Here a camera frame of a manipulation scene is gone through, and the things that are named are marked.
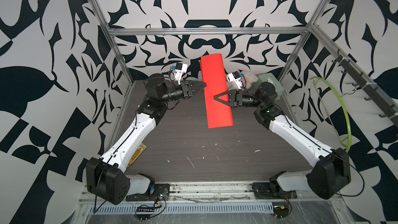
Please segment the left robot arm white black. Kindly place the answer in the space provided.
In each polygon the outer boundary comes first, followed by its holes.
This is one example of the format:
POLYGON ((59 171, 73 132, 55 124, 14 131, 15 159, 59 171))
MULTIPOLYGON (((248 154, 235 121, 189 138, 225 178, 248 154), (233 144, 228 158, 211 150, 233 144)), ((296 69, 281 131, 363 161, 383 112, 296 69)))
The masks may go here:
POLYGON ((128 129, 100 158, 91 158, 86 164, 88 192, 114 205, 126 196, 153 195, 154 178, 145 174, 127 177, 129 162, 146 136, 160 123, 169 102, 189 99, 205 87, 204 82, 183 80, 175 89, 170 89, 164 76, 151 75, 145 82, 147 93, 128 129))

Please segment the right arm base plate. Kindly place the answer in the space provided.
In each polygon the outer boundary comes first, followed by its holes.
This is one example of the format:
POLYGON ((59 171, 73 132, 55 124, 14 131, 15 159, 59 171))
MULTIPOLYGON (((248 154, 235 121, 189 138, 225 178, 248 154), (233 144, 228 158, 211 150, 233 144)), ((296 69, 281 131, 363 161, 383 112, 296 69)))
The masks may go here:
POLYGON ((252 190, 256 199, 297 199, 295 191, 283 191, 275 182, 270 183, 253 183, 252 190))

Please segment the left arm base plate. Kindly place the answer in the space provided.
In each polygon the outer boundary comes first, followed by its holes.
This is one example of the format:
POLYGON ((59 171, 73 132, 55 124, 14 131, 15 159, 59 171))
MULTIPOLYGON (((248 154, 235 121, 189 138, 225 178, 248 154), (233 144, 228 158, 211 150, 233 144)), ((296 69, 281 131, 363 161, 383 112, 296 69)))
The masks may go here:
POLYGON ((166 199, 170 195, 170 184, 154 184, 145 194, 135 194, 126 196, 127 202, 154 201, 158 196, 164 196, 166 199))

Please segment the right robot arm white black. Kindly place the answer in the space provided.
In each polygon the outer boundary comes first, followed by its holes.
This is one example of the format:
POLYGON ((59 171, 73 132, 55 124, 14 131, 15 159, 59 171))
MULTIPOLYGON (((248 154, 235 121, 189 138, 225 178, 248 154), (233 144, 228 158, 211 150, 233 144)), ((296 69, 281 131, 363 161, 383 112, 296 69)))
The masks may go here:
POLYGON ((284 139, 312 166, 309 171, 274 175, 267 194, 277 197, 291 191, 312 191, 322 199, 330 199, 351 182, 348 153, 333 149, 302 130, 274 103, 276 98, 275 86, 268 82, 263 82, 253 95, 230 90, 214 96, 231 108, 254 107, 257 122, 284 139))

